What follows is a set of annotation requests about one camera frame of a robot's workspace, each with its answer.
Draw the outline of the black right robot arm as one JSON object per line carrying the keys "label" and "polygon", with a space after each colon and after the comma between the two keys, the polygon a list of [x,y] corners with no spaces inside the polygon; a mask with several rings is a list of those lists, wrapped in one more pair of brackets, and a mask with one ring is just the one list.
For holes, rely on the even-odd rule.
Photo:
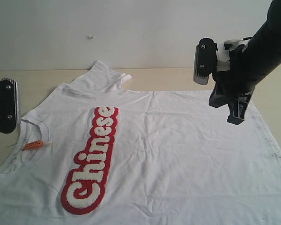
{"label": "black right robot arm", "polygon": [[245,45],[230,52],[230,69],[212,74],[215,87],[209,105],[229,107],[227,122],[239,125],[254,89],[281,64],[281,0],[273,0],[266,22]]}

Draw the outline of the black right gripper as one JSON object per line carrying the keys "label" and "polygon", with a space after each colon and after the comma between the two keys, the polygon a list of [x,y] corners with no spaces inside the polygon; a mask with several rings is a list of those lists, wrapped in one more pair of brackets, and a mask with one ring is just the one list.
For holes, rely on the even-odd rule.
{"label": "black right gripper", "polygon": [[215,87],[208,103],[214,108],[227,105],[230,111],[227,122],[240,125],[255,86],[268,75],[268,50],[258,43],[232,47],[229,50],[230,70],[211,74]]}

